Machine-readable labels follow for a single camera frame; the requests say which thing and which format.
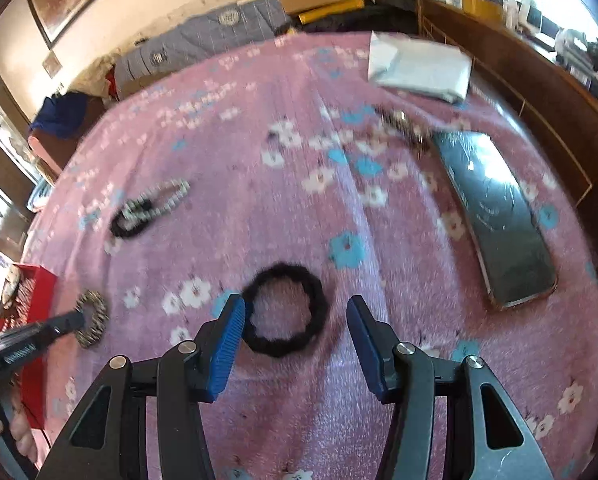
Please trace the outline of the leopard print scrunchie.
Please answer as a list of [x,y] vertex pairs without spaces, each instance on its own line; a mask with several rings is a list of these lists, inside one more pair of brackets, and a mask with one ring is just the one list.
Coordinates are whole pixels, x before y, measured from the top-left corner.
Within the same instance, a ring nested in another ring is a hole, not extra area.
[[82,324],[75,331],[75,339],[83,349],[96,346],[104,336],[109,321],[108,302],[96,290],[86,290],[78,296],[74,310],[81,315]]

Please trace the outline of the white cherry print scrunchie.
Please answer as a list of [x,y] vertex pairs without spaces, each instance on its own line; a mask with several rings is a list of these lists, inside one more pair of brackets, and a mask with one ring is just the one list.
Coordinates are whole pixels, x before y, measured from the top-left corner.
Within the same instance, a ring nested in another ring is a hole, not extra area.
[[12,264],[7,272],[4,286],[2,289],[2,298],[0,298],[0,305],[4,308],[11,303],[16,296],[19,284],[21,281],[21,270],[16,264]]

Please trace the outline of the blue grey folded quilt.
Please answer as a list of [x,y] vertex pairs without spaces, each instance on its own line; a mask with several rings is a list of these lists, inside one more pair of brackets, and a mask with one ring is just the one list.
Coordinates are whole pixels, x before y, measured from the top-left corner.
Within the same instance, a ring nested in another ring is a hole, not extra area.
[[114,66],[116,93],[124,99],[139,81],[165,76],[214,55],[272,39],[290,24],[281,0],[231,3],[193,15],[162,34],[148,38],[124,54]]

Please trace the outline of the white paper sheet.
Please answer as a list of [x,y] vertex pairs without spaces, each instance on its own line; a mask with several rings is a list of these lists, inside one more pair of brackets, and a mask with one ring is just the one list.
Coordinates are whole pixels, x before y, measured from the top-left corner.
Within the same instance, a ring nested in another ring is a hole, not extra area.
[[466,99],[472,60],[438,42],[372,32],[367,79],[448,103]]

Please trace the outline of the red tray box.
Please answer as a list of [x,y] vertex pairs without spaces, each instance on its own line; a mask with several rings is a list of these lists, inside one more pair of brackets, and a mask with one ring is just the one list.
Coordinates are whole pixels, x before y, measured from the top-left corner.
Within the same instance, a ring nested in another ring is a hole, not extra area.
[[7,364],[19,376],[21,400],[33,429],[45,428],[45,366],[42,353],[50,345],[47,322],[57,276],[42,266],[14,263],[4,285],[0,335],[14,337]]

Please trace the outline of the wooden bed frame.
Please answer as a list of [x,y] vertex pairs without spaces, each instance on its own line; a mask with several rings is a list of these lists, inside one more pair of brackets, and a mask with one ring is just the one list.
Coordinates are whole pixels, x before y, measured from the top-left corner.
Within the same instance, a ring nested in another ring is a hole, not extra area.
[[417,6],[421,33],[467,53],[529,128],[576,206],[598,274],[598,100],[504,27],[443,2]]

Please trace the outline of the black smartphone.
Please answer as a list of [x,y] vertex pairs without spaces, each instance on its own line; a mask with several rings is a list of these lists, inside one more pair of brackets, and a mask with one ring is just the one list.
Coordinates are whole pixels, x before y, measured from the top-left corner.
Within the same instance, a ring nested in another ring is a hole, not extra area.
[[490,136],[439,131],[431,145],[462,205],[493,306],[514,308],[552,294],[557,273],[548,244]]

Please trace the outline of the pink floral bedspread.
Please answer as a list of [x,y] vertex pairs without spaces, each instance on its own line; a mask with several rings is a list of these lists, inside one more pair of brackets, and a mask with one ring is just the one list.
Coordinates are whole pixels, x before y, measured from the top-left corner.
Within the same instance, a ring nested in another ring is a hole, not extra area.
[[[274,39],[163,79],[90,130],[24,257],[57,276],[55,312],[92,289],[110,314],[97,346],[66,337],[47,353],[47,441],[112,356],[160,356],[282,261],[322,281],[331,312],[293,356],[239,349],[226,390],[203,408],[219,477],[374,477],[390,411],[347,330],[357,294],[432,356],[482,356],[554,476],[580,474],[598,424],[598,284],[572,204],[479,94],[452,106],[380,88],[368,59],[365,34]],[[386,130],[377,107],[491,136],[550,248],[553,294],[493,307],[438,159]]]

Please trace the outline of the yellow flat box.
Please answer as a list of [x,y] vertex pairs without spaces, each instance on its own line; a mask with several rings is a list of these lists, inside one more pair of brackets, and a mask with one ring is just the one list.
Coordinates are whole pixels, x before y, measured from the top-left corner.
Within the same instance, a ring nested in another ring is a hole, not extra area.
[[298,14],[299,23],[302,25],[314,23],[327,16],[361,10],[365,7],[364,0],[345,0],[332,3],[328,6],[321,6]]

